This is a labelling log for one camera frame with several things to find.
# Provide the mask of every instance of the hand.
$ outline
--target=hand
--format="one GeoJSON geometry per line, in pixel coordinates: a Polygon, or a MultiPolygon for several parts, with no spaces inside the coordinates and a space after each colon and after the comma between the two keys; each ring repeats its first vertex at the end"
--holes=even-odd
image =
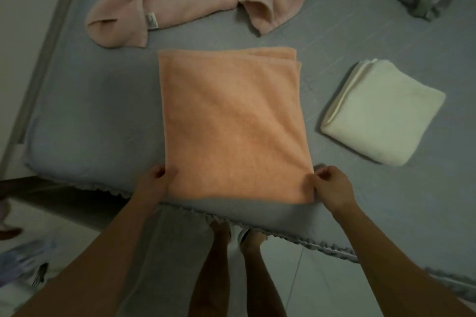
{"type": "Polygon", "coordinates": [[[312,176],[318,197],[333,215],[342,209],[357,206],[349,178],[339,168],[321,167],[312,176]]]}
{"type": "Polygon", "coordinates": [[[165,171],[165,166],[153,167],[139,177],[131,201],[154,208],[165,196],[167,188],[177,175],[177,172],[177,169],[171,168],[165,171]]]}

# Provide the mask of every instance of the left hand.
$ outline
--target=left hand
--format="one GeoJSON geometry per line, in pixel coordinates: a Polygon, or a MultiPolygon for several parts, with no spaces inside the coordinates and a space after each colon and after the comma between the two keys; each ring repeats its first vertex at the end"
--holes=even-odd
{"type": "Polygon", "coordinates": [[[177,169],[155,166],[139,177],[131,201],[154,208],[164,198],[170,182],[177,175],[177,169]]]}

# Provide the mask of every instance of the right hand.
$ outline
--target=right hand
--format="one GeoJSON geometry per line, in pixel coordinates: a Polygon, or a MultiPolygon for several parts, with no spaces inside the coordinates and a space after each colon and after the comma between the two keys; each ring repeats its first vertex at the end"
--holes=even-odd
{"type": "Polygon", "coordinates": [[[312,183],[319,199],[333,215],[342,209],[357,206],[352,184],[339,168],[325,166],[317,169],[312,183]]]}

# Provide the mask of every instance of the foot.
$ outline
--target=foot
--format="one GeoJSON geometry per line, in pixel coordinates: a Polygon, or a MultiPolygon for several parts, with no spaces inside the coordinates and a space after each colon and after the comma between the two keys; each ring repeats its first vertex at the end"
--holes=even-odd
{"type": "Polygon", "coordinates": [[[239,241],[239,248],[241,253],[249,253],[259,250],[261,244],[267,240],[268,237],[257,230],[248,230],[239,241]]]}
{"type": "Polygon", "coordinates": [[[210,228],[215,234],[215,239],[223,239],[227,244],[231,242],[231,229],[228,222],[218,223],[214,220],[210,223],[210,228]]]}

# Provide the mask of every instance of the leg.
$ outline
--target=leg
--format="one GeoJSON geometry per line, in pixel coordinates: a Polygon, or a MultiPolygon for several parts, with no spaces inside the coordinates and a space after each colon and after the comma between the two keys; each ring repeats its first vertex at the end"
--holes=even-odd
{"type": "Polygon", "coordinates": [[[231,240],[228,223],[210,224],[215,238],[195,284],[188,317],[227,317],[230,275],[227,248],[231,240]]]}
{"type": "Polygon", "coordinates": [[[248,317],[286,317],[259,249],[266,239],[263,233],[250,230],[240,244],[246,266],[248,317]]]}

